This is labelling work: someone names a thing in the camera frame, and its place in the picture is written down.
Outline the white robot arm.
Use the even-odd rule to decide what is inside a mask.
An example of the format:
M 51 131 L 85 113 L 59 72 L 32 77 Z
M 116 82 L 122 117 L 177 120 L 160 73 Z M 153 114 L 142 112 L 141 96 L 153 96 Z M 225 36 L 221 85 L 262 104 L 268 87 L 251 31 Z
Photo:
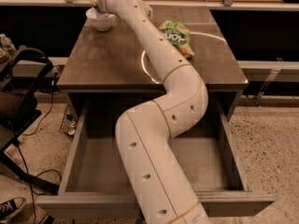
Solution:
M 134 30 L 166 94 L 126 110 L 115 135 L 125 170 L 147 224 L 210 224 L 168 140 L 193 127 L 206 113 L 208 94 L 195 68 L 151 23 L 142 0 L 91 0 Z

